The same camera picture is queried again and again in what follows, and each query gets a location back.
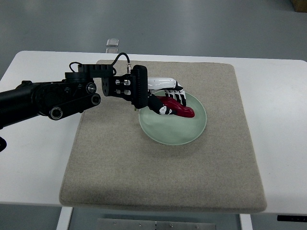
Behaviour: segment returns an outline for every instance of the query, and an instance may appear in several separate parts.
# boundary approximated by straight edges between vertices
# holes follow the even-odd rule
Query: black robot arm
[[[127,57],[128,73],[115,76],[114,64],[121,55]],[[75,63],[78,72],[71,68]],[[101,97],[96,93],[94,78],[102,79],[104,96],[131,101],[138,109],[148,105],[147,68],[135,65],[130,69],[125,53],[120,53],[110,65],[72,62],[70,69],[72,72],[66,72],[62,81],[32,83],[27,80],[14,90],[0,92],[0,129],[37,115],[59,120],[99,105]]]

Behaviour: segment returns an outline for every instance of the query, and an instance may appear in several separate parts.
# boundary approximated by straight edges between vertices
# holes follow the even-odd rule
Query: metal plate
[[[118,49],[117,48],[107,48],[106,53],[107,54],[117,54]]]
[[[106,42],[106,46],[118,46],[119,40],[118,39],[108,39]]]
[[[215,224],[99,218],[96,230],[215,230]]]

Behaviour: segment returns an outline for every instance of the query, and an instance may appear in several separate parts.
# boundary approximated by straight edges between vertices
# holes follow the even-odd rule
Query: floor
[[[109,38],[118,38],[119,52],[128,54],[307,61],[307,13],[295,12],[290,0],[0,0],[0,5],[0,78],[19,51],[105,53]],[[70,229],[85,223],[94,229],[91,220],[102,213],[108,212],[75,209]],[[60,207],[0,205],[0,230],[54,230],[59,214]],[[205,221],[211,214],[199,215]],[[231,218],[236,229],[237,215]],[[280,224],[290,229],[275,220],[276,215],[252,216],[254,229],[281,229]]]

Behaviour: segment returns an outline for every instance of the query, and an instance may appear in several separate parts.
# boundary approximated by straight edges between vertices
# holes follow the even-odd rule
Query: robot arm
[[[127,58],[128,73],[115,76],[113,66],[121,55]],[[72,64],[78,64],[78,72],[71,68]],[[99,105],[101,97],[96,93],[94,78],[102,79],[104,96],[123,98],[137,109],[148,106],[158,114],[177,114],[175,107],[171,109],[162,102],[164,100],[154,96],[152,90],[165,90],[168,98],[177,99],[175,104],[186,104],[185,92],[176,80],[148,78],[145,66],[135,65],[131,69],[125,53],[120,53],[110,65],[72,62],[70,69],[72,72],[66,72],[62,81],[33,83],[26,80],[14,90],[0,92],[0,129],[37,115],[59,120]],[[5,140],[0,138],[0,151],[5,147]]]

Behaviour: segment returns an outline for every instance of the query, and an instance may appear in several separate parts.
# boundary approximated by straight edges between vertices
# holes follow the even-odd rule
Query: glass plate
[[[165,96],[164,91],[156,92]],[[186,92],[187,106],[194,110],[193,118],[176,115],[158,115],[148,107],[140,109],[139,122],[143,131],[153,140],[165,145],[183,145],[198,138],[207,123],[205,108],[197,98]]]

